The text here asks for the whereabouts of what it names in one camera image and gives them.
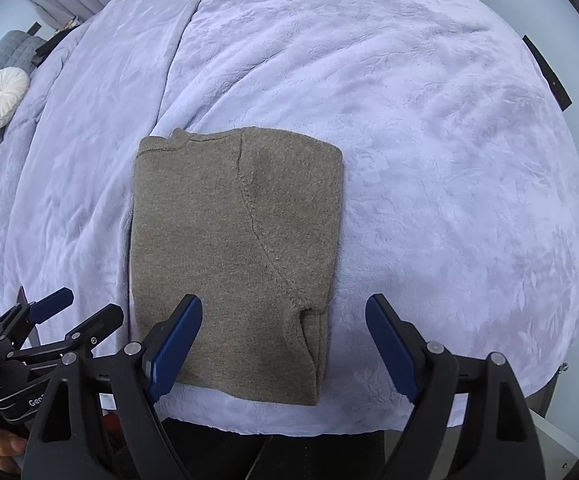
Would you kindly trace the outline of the person's left hand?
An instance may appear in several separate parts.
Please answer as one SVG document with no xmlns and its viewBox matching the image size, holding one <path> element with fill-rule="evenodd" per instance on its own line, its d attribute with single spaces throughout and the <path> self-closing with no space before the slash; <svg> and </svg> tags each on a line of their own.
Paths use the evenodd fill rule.
<svg viewBox="0 0 579 480">
<path fill-rule="evenodd" d="M 0 429 L 0 471 L 6 474 L 20 474 L 16 458 L 24 454 L 27 440 L 10 431 Z"/>
</svg>

